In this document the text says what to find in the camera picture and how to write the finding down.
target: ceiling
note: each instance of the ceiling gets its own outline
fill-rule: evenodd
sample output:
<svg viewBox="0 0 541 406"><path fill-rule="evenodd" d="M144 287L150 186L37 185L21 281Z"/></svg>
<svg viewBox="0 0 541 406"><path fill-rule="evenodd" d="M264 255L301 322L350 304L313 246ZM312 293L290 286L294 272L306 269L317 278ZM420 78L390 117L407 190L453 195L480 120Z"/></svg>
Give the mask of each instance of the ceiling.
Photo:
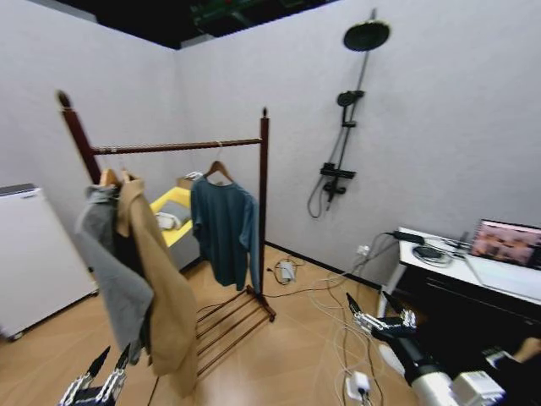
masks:
<svg viewBox="0 0 541 406"><path fill-rule="evenodd" d="M203 34L225 36L336 0L58 0L99 24L173 49Z"/></svg>

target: laptop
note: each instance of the laptop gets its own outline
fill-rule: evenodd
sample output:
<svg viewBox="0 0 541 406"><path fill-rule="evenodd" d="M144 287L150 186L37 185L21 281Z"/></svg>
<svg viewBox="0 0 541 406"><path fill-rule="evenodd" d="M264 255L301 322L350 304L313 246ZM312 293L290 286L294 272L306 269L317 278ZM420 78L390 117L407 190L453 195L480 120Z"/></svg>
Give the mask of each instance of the laptop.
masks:
<svg viewBox="0 0 541 406"><path fill-rule="evenodd" d="M541 228L481 220L467 262L483 285L541 300Z"/></svg>

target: baseboard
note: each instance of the baseboard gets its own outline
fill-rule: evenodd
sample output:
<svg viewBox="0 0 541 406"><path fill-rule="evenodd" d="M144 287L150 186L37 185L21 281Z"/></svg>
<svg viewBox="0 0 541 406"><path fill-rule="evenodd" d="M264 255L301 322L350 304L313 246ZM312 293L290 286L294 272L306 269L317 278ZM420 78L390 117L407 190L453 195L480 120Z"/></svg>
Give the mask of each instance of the baseboard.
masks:
<svg viewBox="0 0 541 406"><path fill-rule="evenodd" d="M179 272L186 272L186 271L189 271L190 269L192 269L194 266L198 265L203 259L198 256L197 258L195 258L193 261L189 262L187 265L183 266L182 268L180 268L178 271Z"/></svg>
<svg viewBox="0 0 541 406"><path fill-rule="evenodd" d="M334 272L334 273L343 273L342 270L340 270L338 268L335 268L334 266L324 264L323 262L317 261L314 258L310 258L309 256L299 254L298 252L290 250L290 249L288 249L286 247L282 247L282 246L280 246L278 244L274 244L274 243L272 243L270 241L265 241L265 244L269 245L272 248L276 248L277 250L287 252L289 255L293 255L293 256L299 258L299 260L307 261L310 264L314 264L314 265L319 266L321 268L324 268L324 269L326 269L328 271L331 271L331 272ZM363 285L370 286L373 289L377 289L377 290L381 289L381 285L379 285L378 283L371 282L371 281L369 281L367 279L364 279L362 277L358 277L356 275L346 275L346 277L348 279L352 279L355 282L359 282L359 283L362 283Z"/></svg>

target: white cabinet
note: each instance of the white cabinet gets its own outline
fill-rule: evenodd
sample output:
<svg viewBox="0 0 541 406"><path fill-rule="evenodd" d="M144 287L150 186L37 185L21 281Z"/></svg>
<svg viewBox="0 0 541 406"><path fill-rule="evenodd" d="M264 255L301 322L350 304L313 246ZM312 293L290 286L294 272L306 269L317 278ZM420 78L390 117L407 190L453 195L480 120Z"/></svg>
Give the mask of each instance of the white cabinet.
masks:
<svg viewBox="0 0 541 406"><path fill-rule="evenodd" d="M6 337L96 291L43 191L26 186L0 195L0 332Z"/></svg>

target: clothing rack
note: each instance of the clothing rack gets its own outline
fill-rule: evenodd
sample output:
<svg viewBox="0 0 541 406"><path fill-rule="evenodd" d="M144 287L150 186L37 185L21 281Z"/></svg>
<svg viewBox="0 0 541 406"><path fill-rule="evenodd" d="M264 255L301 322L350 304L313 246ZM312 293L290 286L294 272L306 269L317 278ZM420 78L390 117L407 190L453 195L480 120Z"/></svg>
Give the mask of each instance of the clothing rack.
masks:
<svg viewBox="0 0 541 406"><path fill-rule="evenodd" d="M248 301L245 301L241 305L237 306L233 311L224 315L219 321L213 323L210 327L207 327L204 331L197 334L197 338L203 337L208 331L218 326L224 320L226 320L233 313L242 309L248 302L253 300L257 301L259 304L258 308L262 308L265 311L265 317L259 319L255 322L246 332L237 337L231 344L229 344L223 351L221 351L215 358L209 361L205 366L201 367L197 374L201 375L207 369L209 369L215 362L217 362L221 357L223 357L227 352L229 352L235 345L242 341L246 336L248 336L255 328L262 324L267 318L270 321L274 321L276 317L276 312L269 306L265 296L263 296L263 276L264 276L264 257L265 257L265 225L266 225L266 205L267 205L267 177L268 177L268 159L269 159L269 118L267 117L266 107L263 109L263 117L260 119L260 137L247 139L247 140L224 140L224 141L206 141L206 142L192 142L184 144L159 144L159 145L131 145L131 146L91 146L83 126L79 121L77 112L72 108L72 103L69 100L68 95L63 91L57 92L57 98L62 106L62 116L68 126L69 132L71 133L79 154L81 155L83 162L85 163L86 170L92 179L94 184L100 183L101 170L98 165L98 162L95 159L97 155L119 155L119 154L138 154L138 153L147 153L147 152L164 152L164 151L185 151L185 150L199 150L199 149L208 149L208 148L222 148L229 146L241 146L241 145L260 145L260 235L259 235L259 245L260 245L260 294L257 294L255 290L247 285L247 287L229 299L227 302L220 304L215 309L209 311L206 315L200 317L197 322L198 324L202 322L206 317L215 313L224 306L232 303L235 299L240 298L243 294L250 296ZM203 348L198 351L198 355L202 354L209 347L216 344L223 337L225 337L235 326L243 323L247 320L253 313L252 311L245 315L240 321L237 321L232 326L230 326L226 331L222 332L218 338L215 338L210 343L206 344Z"/></svg>

